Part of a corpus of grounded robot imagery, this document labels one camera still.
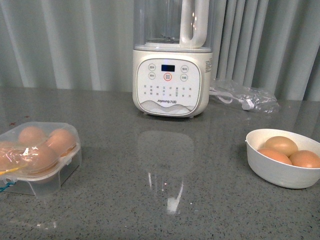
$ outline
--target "button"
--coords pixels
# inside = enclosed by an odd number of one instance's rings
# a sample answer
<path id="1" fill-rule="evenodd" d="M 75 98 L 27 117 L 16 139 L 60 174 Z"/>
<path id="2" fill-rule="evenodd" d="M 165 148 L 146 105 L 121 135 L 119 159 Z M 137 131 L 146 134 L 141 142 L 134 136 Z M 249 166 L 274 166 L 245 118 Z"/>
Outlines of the button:
<path id="1" fill-rule="evenodd" d="M 185 82 L 185 81 L 188 80 L 188 75 L 187 75 L 187 74 L 182 74 L 182 75 L 180 76 L 180 79 L 181 79 L 181 81 Z"/>
<path id="2" fill-rule="evenodd" d="M 183 73 L 188 72 L 188 70 L 189 70 L 189 68 L 188 68 L 187 65 L 183 65 L 183 66 L 181 67 L 181 72 L 183 72 Z"/>
<path id="3" fill-rule="evenodd" d="M 149 64 L 149 70 L 152 72 L 154 70 L 156 70 L 156 65 L 154 65 L 153 63 Z"/>
<path id="4" fill-rule="evenodd" d="M 152 80 L 152 79 L 155 79 L 155 78 L 156 78 L 156 75 L 155 75 L 154 72 L 149 72 L 148 77 L 149 77 L 149 79 Z"/>
<path id="5" fill-rule="evenodd" d="M 170 73 L 166 73 L 163 75 L 164 80 L 166 81 L 170 81 L 172 79 L 172 75 Z"/>

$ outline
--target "white bowl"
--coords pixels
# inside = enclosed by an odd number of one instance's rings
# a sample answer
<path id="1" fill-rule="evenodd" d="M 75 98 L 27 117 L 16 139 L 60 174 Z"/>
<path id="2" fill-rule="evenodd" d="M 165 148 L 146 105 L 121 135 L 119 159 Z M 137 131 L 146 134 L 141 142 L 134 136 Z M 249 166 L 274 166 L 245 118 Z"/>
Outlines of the white bowl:
<path id="1" fill-rule="evenodd" d="M 289 189 L 304 189 L 320 179 L 320 168 L 288 165 L 259 153 L 266 140 L 283 136 L 296 143 L 299 150 L 309 150 L 320 156 L 320 143 L 306 136 L 277 129 L 257 129 L 246 136 L 247 157 L 250 168 L 261 178 Z"/>

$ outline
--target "control panel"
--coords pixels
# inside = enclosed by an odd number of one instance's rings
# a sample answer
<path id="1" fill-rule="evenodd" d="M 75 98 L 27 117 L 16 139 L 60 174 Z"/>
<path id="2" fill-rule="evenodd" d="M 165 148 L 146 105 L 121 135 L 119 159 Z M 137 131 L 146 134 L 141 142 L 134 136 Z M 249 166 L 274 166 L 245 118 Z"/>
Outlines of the control panel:
<path id="1" fill-rule="evenodd" d="M 137 100 L 149 112 L 187 114 L 198 104 L 201 74 L 181 59 L 149 59 L 137 70 Z"/>

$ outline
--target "plastic bag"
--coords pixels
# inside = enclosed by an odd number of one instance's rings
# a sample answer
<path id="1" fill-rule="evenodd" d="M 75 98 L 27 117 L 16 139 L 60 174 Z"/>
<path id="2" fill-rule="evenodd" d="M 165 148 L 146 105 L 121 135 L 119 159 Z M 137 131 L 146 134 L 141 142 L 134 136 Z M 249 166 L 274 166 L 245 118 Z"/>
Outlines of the plastic bag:
<path id="1" fill-rule="evenodd" d="M 245 87 L 232 79 L 213 79 L 209 95 L 225 105 L 257 113 L 277 113 L 280 106 L 276 97 L 265 89 Z"/>

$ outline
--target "white curtain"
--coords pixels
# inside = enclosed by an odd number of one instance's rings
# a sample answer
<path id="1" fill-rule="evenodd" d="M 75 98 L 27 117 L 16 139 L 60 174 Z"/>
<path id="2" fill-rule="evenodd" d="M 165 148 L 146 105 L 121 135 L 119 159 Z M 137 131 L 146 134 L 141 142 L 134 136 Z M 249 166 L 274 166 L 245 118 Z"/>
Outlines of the white curtain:
<path id="1" fill-rule="evenodd" d="M 212 78 L 320 101 L 319 0 L 212 1 Z M 133 0 L 0 0 L 0 87 L 131 92 L 133 8 Z"/>

